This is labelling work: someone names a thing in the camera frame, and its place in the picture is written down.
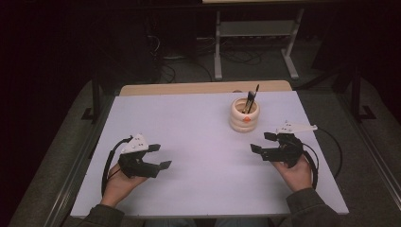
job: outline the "human hand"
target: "human hand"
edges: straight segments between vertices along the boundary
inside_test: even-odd
[[[304,155],[300,157],[297,165],[292,168],[288,168],[286,163],[271,163],[278,170],[284,181],[293,192],[312,187],[311,169],[309,162],[306,160]]]
[[[100,204],[116,207],[116,205],[124,200],[130,192],[143,183],[145,177],[128,178],[121,170],[120,165],[116,164],[109,171],[109,180]]]

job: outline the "right hand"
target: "right hand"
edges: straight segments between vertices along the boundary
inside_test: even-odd
[[[271,162],[278,170],[289,188],[293,191],[299,191],[306,188],[312,188],[312,173],[309,162],[304,155],[300,157],[297,165],[288,168],[286,163]]]

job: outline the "left hand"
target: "left hand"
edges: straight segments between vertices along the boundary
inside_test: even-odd
[[[119,164],[116,164],[110,169],[109,176],[112,174],[114,175],[107,181],[106,189],[100,202],[100,204],[111,207],[116,207],[119,202],[124,200],[130,194],[133,188],[137,187],[139,184],[148,179],[145,177],[128,178],[120,170]]]

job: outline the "gray floor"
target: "gray floor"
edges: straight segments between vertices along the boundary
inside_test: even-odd
[[[204,47],[212,44],[208,42],[204,41],[200,49],[204,50]],[[280,53],[280,48],[284,46],[285,41],[264,40],[251,42],[247,47],[239,46],[236,50],[226,48],[223,52],[226,58],[222,59],[223,80],[285,79],[292,87],[296,87],[321,73],[310,68],[319,49],[319,41],[298,41],[294,46],[291,56],[300,75],[298,80],[289,78]],[[175,71],[174,82],[213,80],[214,62],[210,51],[203,51],[204,54],[192,60],[181,58],[180,53],[171,50],[168,53],[170,59],[176,60],[165,61],[161,83],[171,80],[171,68]],[[244,63],[250,56],[255,58]],[[372,147],[377,148],[391,176],[401,182],[401,165],[398,164],[401,160],[401,127],[382,104],[375,88],[365,80],[361,84],[361,106],[369,106],[376,119],[356,123],[348,112],[349,91],[343,95],[333,93],[330,89],[333,79],[327,79],[313,89],[299,91],[298,94],[311,124],[333,134],[343,150],[342,170],[336,181],[350,213],[341,216],[342,225],[401,226],[400,208],[389,190],[391,186],[383,180],[383,168],[376,164],[380,160],[377,161],[377,156],[372,152]],[[112,96],[102,98],[104,114],[96,124],[92,124],[91,121],[80,119],[85,109],[92,105],[91,94],[89,83],[77,96],[10,226],[71,226],[78,221],[68,217],[68,212],[74,204],[75,193],[90,163],[90,151],[113,101]],[[368,134],[372,140],[367,140],[364,134]],[[316,136],[332,172],[336,172],[340,159],[334,140],[322,131],[316,131]],[[125,218],[123,223],[124,226],[141,224],[142,220],[130,218]]]

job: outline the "sleeve cuff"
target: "sleeve cuff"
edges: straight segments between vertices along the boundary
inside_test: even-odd
[[[110,206],[98,204],[91,209],[90,214],[85,218],[86,221],[104,226],[120,226],[124,217],[124,212]]]
[[[306,188],[288,196],[287,204],[291,214],[295,214],[308,207],[324,204],[324,201],[313,188]]]

